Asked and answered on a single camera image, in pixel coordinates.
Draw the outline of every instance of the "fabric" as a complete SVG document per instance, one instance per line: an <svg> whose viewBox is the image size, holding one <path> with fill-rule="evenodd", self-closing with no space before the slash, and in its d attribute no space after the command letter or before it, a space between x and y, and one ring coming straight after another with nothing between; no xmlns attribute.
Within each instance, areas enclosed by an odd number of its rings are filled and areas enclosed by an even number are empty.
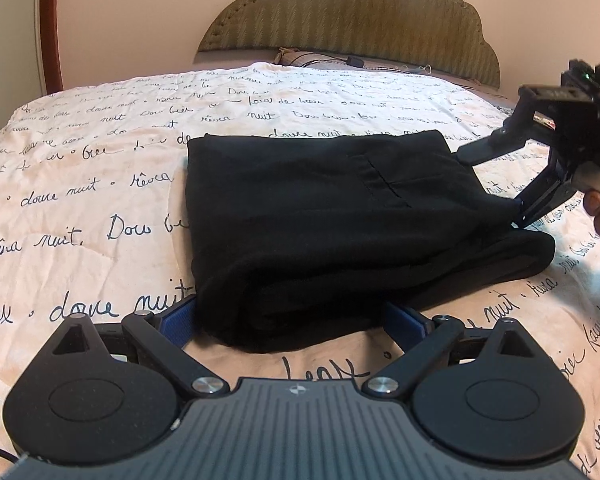
<svg viewBox="0 0 600 480"><path fill-rule="evenodd" d="M463 0L235 0L198 51L281 46L428 64L500 86L480 16Z"/></svg>
<svg viewBox="0 0 600 480"><path fill-rule="evenodd" d="M436 128L455 150L504 117L430 76L269 64L76 88L22 106L0 131L0 447L13 452L1 420L4 398L63 316L84 310L94 322L116 322L194 291L184 203L188 139ZM529 143L475 173L488 193L511 197L546 156L545 147ZM542 273L427 315L485 328L504 315L520 320L582 396L587 420L572 460L600 480L600 239L580 200L527 229L556 240ZM377 329L294 352L249 354L201 337L186 351L231 386L240 376L361 383L400 356ZM7 466L0 459L0 473Z"/></svg>
<svg viewBox="0 0 600 480"><path fill-rule="evenodd" d="M188 147L196 324L231 346L304 348L378 326L390 294L435 306L554 258L437 131Z"/></svg>

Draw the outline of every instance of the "gray plastic housing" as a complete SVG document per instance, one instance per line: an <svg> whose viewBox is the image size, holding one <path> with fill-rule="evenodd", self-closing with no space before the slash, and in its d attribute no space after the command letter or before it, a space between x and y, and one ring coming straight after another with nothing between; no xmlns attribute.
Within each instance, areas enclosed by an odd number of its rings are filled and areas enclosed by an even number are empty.
<svg viewBox="0 0 600 480"><path fill-rule="evenodd" d="M582 480L567 460L522 470L464 462L435 446L394 400L353 381L243 378L192 403L146 451L77 468L23 458L4 480Z"/></svg>

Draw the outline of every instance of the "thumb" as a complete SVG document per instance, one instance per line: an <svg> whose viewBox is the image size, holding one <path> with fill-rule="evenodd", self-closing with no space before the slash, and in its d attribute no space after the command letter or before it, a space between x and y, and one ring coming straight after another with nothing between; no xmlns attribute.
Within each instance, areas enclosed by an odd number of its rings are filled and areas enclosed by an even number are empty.
<svg viewBox="0 0 600 480"><path fill-rule="evenodd" d="M590 216L595 216L600 213L600 193L597 191L589 191L584 195L584 211Z"/></svg>

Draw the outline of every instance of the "black cloth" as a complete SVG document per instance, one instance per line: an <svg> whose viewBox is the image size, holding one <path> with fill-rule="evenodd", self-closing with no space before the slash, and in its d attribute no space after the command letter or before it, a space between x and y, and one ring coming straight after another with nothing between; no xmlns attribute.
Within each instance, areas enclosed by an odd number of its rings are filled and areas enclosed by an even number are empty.
<svg viewBox="0 0 600 480"><path fill-rule="evenodd" d="M194 322L231 346L303 348L379 325L383 298L424 309L554 257L437 131L187 145Z"/></svg>

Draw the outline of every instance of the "logo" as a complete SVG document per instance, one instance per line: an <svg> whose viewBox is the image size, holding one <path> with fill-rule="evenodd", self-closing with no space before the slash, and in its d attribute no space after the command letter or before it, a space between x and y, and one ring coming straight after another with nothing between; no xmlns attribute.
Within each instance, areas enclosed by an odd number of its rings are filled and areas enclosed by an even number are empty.
<svg viewBox="0 0 600 480"><path fill-rule="evenodd" d="M300 396L306 392L308 392L309 390L307 390L304 386L300 385L300 384L296 384L296 386L292 386L291 388L289 388L289 391L294 394L295 396Z"/></svg>

